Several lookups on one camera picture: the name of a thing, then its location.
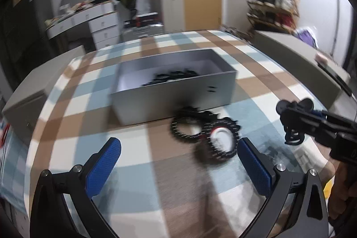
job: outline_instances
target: blue gripper pad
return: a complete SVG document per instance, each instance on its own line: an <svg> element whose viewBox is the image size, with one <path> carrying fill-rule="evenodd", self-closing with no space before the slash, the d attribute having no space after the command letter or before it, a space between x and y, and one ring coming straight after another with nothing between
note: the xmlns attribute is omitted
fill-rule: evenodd
<svg viewBox="0 0 357 238"><path fill-rule="evenodd" d="M86 177L85 190L90 199L100 193L121 154L120 140L114 137L111 137L110 140L112 140L111 144L99 157Z"/></svg>
<svg viewBox="0 0 357 238"><path fill-rule="evenodd" d="M241 138L238 141L237 154L239 159L258 191L258 194L269 197L272 190L272 177L259 161L252 148L247 145L245 139L246 138Z"/></svg>

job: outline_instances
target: person's arm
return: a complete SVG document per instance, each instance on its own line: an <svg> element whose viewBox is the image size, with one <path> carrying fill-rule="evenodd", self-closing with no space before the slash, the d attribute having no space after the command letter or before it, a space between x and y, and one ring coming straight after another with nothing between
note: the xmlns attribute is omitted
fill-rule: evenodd
<svg viewBox="0 0 357 238"><path fill-rule="evenodd" d="M328 215L334 220L346 209L345 201L349 197L357 197L357 181L350 188L347 188L345 185L346 178L347 164L341 162L336 170L334 184L327 205Z"/></svg>

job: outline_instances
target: yellow object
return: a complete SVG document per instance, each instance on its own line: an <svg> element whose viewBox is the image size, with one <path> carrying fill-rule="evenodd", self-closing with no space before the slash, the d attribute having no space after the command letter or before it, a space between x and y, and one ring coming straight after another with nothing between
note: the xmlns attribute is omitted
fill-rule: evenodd
<svg viewBox="0 0 357 238"><path fill-rule="evenodd" d="M328 199L330 197L332 186L333 186L333 182L332 182L332 179L330 179L324 188L325 199Z"/></svg>

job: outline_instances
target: white desk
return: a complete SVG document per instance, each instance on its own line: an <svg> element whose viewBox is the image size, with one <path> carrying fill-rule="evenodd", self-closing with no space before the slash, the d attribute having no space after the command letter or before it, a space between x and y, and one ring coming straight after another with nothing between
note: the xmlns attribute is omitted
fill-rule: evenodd
<svg viewBox="0 0 357 238"><path fill-rule="evenodd" d="M52 39L84 22L88 22L97 50L119 43L118 17L112 1L97 4L70 16L48 28L47 35Z"/></svg>

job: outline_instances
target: silver bolt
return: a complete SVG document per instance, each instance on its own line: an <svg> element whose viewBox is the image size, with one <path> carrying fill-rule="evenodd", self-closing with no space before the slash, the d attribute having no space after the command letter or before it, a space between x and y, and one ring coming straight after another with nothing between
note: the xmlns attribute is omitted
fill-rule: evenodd
<svg viewBox="0 0 357 238"><path fill-rule="evenodd" d="M80 164L77 164L72 168L72 171L79 173L82 170L82 166Z"/></svg>
<svg viewBox="0 0 357 238"><path fill-rule="evenodd" d="M278 164L276 165L276 169L277 169L278 171L280 171L280 172L283 172L283 171L286 170L286 167L285 167L285 165L283 165L282 163L278 163Z"/></svg>
<svg viewBox="0 0 357 238"><path fill-rule="evenodd" d="M310 174L313 175L313 176L317 176L317 171L315 169L311 169L309 170Z"/></svg>
<svg viewBox="0 0 357 238"><path fill-rule="evenodd" d="M50 173L49 170L43 170L43 171L41 172L41 176L42 176L42 177L47 177L49 173Z"/></svg>

